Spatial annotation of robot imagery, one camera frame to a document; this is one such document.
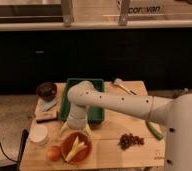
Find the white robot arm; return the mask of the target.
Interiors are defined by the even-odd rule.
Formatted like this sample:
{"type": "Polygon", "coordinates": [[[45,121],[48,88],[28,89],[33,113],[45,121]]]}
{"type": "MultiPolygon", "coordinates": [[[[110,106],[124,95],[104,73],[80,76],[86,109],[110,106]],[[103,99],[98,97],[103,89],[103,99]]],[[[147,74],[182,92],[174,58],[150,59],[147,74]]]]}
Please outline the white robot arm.
{"type": "Polygon", "coordinates": [[[99,92],[81,81],[67,92],[71,103],[66,125],[80,130],[87,125],[87,108],[109,109],[167,128],[165,171],[192,171],[192,94],[176,99],[99,92]]]}

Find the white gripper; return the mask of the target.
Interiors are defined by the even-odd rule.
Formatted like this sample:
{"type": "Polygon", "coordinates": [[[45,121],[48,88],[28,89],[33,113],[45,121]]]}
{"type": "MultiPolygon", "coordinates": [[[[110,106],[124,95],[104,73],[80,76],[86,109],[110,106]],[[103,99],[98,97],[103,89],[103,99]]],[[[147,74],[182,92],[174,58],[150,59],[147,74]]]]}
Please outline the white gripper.
{"type": "Polygon", "coordinates": [[[65,122],[60,129],[59,135],[62,136],[66,131],[69,130],[69,128],[74,130],[84,129],[84,132],[91,136],[91,129],[89,125],[87,125],[87,117],[75,118],[74,116],[69,115],[67,117],[67,122],[65,122]]]}

